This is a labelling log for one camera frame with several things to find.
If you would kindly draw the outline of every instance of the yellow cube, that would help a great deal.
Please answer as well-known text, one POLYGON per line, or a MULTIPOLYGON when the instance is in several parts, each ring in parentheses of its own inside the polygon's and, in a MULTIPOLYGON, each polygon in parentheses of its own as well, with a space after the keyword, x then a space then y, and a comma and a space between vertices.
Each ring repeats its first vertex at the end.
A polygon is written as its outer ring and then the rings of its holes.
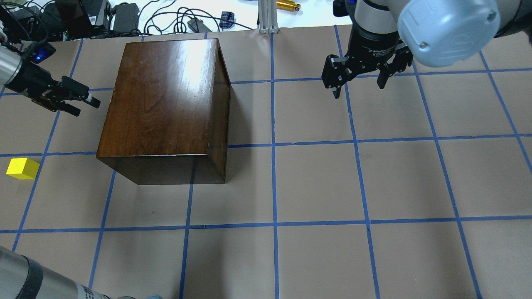
POLYGON ((39 166, 39 163, 28 158, 13 158, 5 174, 19 180, 33 180, 37 177, 39 166))

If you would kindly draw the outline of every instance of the light blue joint cap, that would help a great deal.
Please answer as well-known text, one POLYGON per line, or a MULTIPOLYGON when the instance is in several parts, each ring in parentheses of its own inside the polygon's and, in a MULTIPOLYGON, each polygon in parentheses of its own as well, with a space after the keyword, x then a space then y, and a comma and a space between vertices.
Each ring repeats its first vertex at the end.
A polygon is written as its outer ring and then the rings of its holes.
POLYGON ((420 63, 439 68, 479 52, 500 24, 496 0, 411 0, 397 28, 420 63))

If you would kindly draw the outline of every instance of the wooden box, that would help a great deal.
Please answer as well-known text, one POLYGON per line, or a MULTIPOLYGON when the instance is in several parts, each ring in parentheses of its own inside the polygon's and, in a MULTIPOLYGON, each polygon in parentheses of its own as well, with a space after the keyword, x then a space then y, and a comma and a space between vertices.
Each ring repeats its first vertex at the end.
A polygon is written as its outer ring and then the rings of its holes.
POLYGON ((224 183, 229 95, 217 39, 129 43, 96 157, 139 185, 224 183))

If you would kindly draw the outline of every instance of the brass connector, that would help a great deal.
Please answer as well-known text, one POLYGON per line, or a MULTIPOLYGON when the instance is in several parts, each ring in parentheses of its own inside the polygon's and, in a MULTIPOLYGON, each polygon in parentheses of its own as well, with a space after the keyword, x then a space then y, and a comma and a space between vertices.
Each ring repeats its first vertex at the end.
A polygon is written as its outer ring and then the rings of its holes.
POLYGON ((296 4, 290 0, 277 0, 277 8, 286 11, 299 11, 301 4, 296 4))

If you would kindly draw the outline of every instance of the box top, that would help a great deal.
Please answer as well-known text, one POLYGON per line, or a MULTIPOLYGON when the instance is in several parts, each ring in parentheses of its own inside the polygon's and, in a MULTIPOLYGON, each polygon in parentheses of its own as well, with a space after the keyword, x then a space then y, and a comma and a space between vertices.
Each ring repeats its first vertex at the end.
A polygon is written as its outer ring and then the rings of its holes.
POLYGON ((97 156, 206 154, 217 59, 217 39, 128 43, 97 156))

